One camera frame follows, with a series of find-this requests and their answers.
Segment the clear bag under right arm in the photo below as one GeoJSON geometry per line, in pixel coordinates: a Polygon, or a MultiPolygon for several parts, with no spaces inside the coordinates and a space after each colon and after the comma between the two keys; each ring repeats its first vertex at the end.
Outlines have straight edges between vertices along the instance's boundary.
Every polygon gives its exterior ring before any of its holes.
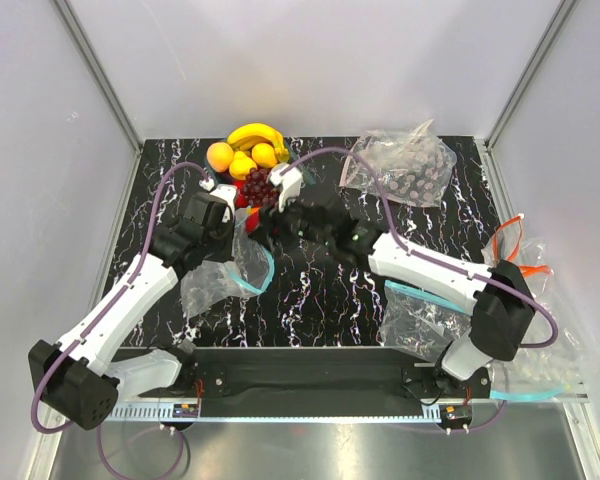
{"type": "Polygon", "coordinates": [[[384,292],[387,305],[379,327],[384,347],[435,362],[470,327],[470,316],[441,297],[392,281],[385,282],[384,292]]]}

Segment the red apple fruit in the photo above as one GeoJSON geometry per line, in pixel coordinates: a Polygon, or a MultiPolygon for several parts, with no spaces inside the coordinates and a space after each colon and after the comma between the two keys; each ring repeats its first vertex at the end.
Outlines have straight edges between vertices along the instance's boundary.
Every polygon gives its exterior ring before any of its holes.
{"type": "Polygon", "coordinates": [[[235,206],[237,208],[247,208],[247,207],[252,206],[253,202],[250,199],[250,197],[246,194],[246,187],[248,186],[248,183],[246,181],[236,180],[234,182],[234,186],[237,189],[237,197],[235,200],[235,206]]]}

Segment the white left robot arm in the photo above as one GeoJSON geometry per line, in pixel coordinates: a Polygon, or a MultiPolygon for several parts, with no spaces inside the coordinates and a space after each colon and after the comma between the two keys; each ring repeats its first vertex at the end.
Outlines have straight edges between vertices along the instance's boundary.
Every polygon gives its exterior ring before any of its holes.
{"type": "Polygon", "coordinates": [[[117,361],[119,347],[150,308],[203,262],[230,260],[234,186],[199,192],[182,216],[152,234],[148,250],[97,306],[56,343],[28,353],[35,403],[44,403],[84,430],[99,426],[117,402],[155,389],[176,396],[195,386],[196,372],[176,347],[117,361]]]}

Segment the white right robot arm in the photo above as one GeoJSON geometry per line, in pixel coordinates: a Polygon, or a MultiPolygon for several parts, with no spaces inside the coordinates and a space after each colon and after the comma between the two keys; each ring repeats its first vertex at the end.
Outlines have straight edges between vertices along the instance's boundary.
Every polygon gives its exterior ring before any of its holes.
{"type": "Polygon", "coordinates": [[[339,206],[291,203],[261,208],[247,222],[251,239],[272,250],[301,240],[322,245],[333,259],[385,280],[411,284],[469,315],[468,331],[443,351],[434,384],[446,396],[466,389],[470,377],[493,360],[511,362],[536,310],[520,268],[463,262],[357,219],[339,206]]]}

